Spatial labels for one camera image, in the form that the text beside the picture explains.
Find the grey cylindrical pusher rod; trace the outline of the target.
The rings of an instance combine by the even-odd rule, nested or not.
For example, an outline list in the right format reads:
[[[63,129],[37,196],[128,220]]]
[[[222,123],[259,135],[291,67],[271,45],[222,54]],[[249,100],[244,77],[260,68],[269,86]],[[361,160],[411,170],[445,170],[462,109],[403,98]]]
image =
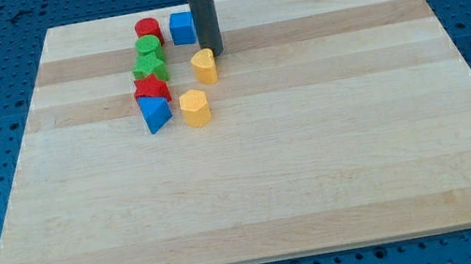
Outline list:
[[[193,16],[200,47],[213,51],[213,56],[220,55],[224,50],[224,43],[214,0],[187,0],[187,4]]]

